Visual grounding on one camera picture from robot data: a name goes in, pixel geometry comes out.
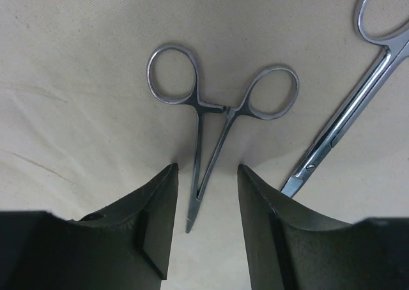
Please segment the steel hemostat forceps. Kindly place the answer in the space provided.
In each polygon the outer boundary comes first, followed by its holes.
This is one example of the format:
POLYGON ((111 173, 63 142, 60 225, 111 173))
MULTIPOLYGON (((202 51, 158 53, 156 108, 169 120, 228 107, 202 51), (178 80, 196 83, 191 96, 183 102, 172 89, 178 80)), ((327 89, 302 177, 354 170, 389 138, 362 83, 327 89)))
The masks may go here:
POLYGON ((272 121, 283 117, 294 105, 297 96, 300 91, 300 79, 292 69, 292 67, 285 64, 268 65, 260 70, 255 77, 250 81, 244 94, 243 100, 236 107, 230 107, 225 105, 218 105, 214 103, 206 102, 201 98, 201 80, 200 69, 196 55, 188 47, 178 43, 164 43, 159 45, 150 55, 146 65, 146 78, 148 87, 152 95, 159 101, 169 105, 189 105, 195 109, 197 114, 197 132, 196 132, 196 148, 194 153, 194 163, 192 171, 192 183, 189 195, 189 207, 187 212, 187 219, 185 224, 185 232, 188 234, 191 232, 197 215, 199 213, 201 202, 204 198, 204 194, 212 174, 213 168, 220 155, 223 144, 228 136, 228 133, 233 126, 236 118, 240 116, 248 116, 251 118, 260 119, 263 121, 272 121), (154 80, 154 64, 156 59, 168 50, 175 50, 180 54, 186 56, 193 68, 194 79, 192 83, 192 91, 181 98, 175 98, 173 96, 163 95, 158 91, 158 84, 154 80), (265 76, 270 73, 283 71, 291 76, 291 88, 293 89, 292 95, 284 102, 278 111, 271 113, 265 113, 259 109, 253 107, 251 103, 251 94, 256 84, 265 76), (212 157, 206 167, 203 179, 199 179, 201 168, 201 153, 202 143, 204 135, 204 119, 206 114, 222 114, 226 117, 225 125, 220 133, 220 137, 217 141, 217 145, 213 151, 212 157))

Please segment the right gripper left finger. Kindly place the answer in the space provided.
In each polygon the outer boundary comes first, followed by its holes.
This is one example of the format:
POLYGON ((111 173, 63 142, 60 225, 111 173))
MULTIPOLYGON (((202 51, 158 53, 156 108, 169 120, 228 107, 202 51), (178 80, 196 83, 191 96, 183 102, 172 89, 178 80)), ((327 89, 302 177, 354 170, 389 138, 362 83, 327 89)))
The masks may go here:
POLYGON ((2 289, 160 289, 167 278, 178 166, 80 220, 1 213, 2 289))

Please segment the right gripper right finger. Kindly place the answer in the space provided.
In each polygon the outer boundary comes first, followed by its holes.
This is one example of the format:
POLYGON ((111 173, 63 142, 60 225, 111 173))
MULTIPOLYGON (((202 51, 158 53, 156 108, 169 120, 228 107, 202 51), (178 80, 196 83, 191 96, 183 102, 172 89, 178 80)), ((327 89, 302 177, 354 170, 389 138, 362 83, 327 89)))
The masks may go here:
POLYGON ((237 169, 253 289, 407 289, 408 219, 349 224, 318 213, 237 169))

